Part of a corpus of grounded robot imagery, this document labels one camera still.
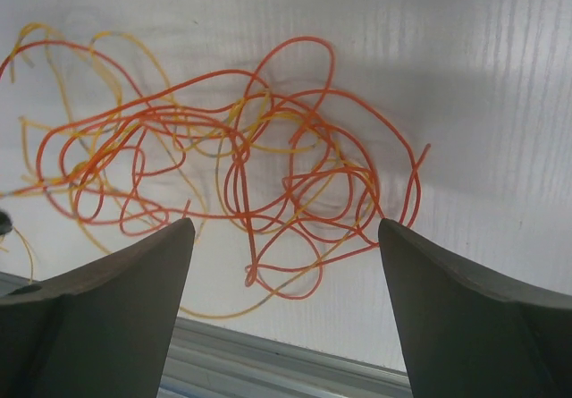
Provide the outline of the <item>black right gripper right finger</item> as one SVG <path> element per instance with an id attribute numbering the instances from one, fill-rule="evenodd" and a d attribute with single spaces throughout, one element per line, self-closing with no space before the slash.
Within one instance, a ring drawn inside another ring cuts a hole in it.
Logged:
<path id="1" fill-rule="evenodd" d="M 571 298 L 383 219 L 383 272 L 415 397 L 569 397 Z"/>

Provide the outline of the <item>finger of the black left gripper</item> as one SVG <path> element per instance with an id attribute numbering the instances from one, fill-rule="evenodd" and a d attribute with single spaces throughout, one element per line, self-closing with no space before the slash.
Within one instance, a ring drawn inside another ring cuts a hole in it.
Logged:
<path id="1" fill-rule="evenodd" d="M 6 236 L 12 230 L 13 230 L 12 219 L 6 212 L 0 211 L 0 235 Z"/>

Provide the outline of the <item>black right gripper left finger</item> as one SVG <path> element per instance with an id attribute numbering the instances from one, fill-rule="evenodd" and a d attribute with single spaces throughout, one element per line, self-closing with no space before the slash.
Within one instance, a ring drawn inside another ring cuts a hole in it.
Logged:
<path id="1" fill-rule="evenodd" d="M 1 395 L 155 397 L 194 239 L 179 219 L 2 296 Z"/>

